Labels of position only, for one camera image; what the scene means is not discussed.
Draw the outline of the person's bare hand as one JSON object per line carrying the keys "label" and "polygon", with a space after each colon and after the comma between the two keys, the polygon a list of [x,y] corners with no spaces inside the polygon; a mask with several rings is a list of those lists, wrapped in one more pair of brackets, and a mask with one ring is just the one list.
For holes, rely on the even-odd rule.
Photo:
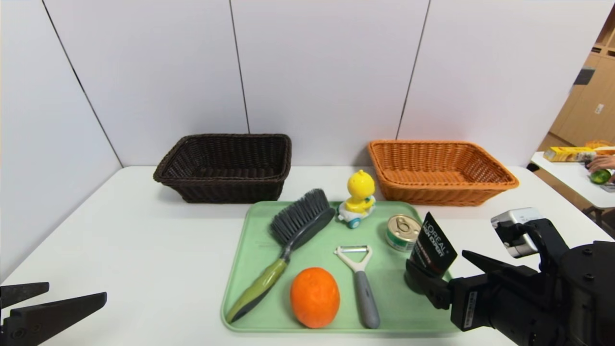
{"label": "person's bare hand", "polygon": [[589,173],[594,173],[600,170],[614,170],[615,169],[615,156],[609,155],[597,155],[587,165]]}

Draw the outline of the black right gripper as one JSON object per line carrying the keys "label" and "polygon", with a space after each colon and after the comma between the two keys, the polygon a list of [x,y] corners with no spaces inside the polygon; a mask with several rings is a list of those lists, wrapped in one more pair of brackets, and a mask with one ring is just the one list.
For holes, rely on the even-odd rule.
{"label": "black right gripper", "polygon": [[406,260],[406,285],[436,309],[452,305],[452,323],[461,331],[492,328],[517,346],[564,346],[566,331],[553,305],[554,281],[527,266],[512,267],[471,250],[462,256],[485,274],[448,282]]}

